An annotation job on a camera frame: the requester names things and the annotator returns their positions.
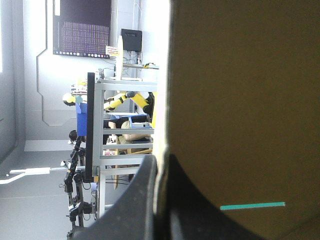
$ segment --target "black cable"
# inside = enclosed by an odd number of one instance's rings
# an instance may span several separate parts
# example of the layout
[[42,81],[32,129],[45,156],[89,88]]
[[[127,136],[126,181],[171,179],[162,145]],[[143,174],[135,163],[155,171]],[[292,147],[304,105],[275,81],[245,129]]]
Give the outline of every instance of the black cable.
[[106,184],[123,184],[123,185],[129,185],[128,183],[122,183],[122,182],[105,182]]
[[89,218],[88,218],[88,219],[86,219],[86,218],[85,218],[85,215],[83,215],[83,219],[84,219],[85,221],[89,221],[90,218],[91,218],[91,215],[90,215],[90,214],[89,214]]
[[119,181],[130,182],[129,180],[124,180],[124,179],[116,179],[116,178],[106,178],[105,180],[119,180]]
[[84,184],[84,182],[82,182],[82,187],[83,187],[83,189],[85,189],[85,190],[89,190],[89,189],[91,189],[91,184],[90,184],[90,187],[89,188],[85,188],[85,184]]

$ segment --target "robotic arm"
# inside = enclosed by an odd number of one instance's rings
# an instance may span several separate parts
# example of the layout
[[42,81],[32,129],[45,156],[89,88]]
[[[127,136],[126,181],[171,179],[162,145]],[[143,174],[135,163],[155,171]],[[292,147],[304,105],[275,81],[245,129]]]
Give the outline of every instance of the robotic arm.
[[152,92],[149,92],[148,98],[144,98],[137,91],[127,91],[125,93],[119,93],[114,97],[110,97],[105,100],[103,105],[104,110],[107,112],[114,111],[118,106],[123,104],[127,99],[131,99],[135,102],[142,110],[152,118],[154,110],[155,96]]

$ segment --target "computer screen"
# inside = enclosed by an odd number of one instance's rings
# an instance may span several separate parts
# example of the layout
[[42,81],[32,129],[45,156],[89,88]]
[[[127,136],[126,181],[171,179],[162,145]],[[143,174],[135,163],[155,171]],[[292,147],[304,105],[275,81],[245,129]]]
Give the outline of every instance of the computer screen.
[[53,54],[108,59],[111,0],[53,1]]

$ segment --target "black device box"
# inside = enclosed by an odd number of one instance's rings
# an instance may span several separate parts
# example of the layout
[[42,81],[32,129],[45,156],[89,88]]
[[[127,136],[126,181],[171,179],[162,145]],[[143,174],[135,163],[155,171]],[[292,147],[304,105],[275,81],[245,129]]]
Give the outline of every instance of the black device box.
[[142,31],[121,29],[123,40],[123,50],[141,52],[142,48]]

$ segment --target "gray floor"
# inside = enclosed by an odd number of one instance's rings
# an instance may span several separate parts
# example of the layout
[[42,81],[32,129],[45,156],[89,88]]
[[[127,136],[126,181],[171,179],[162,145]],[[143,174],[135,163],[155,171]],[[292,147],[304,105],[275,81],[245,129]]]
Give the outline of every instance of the gray floor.
[[[24,152],[19,164],[12,169],[59,167],[70,151]],[[66,172],[25,176],[12,183],[0,185],[1,240],[65,240],[71,229],[68,198],[59,184]],[[113,204],[125,191],[126,185],[114,190],[107,184],[106,204]],[[84,200],[90,202],[90,190],[84,190]],[[92,224],[93,217],[85,221]]]

